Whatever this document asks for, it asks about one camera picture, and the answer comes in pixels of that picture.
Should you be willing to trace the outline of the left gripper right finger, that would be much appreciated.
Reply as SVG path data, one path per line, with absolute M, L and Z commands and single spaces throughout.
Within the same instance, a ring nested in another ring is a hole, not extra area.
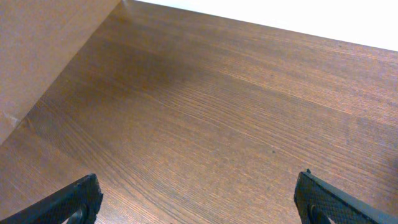
M 397 224 L 396 217 L 373 208 L 315 177 L 309 170 L 298 175 L 294 202 L 303 224 Z

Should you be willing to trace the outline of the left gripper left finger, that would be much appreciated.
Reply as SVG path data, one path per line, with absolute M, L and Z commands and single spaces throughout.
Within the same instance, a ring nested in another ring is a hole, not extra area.
M 94 224 L 103 201 L 96 174 L 86 175 L 1 223 Z

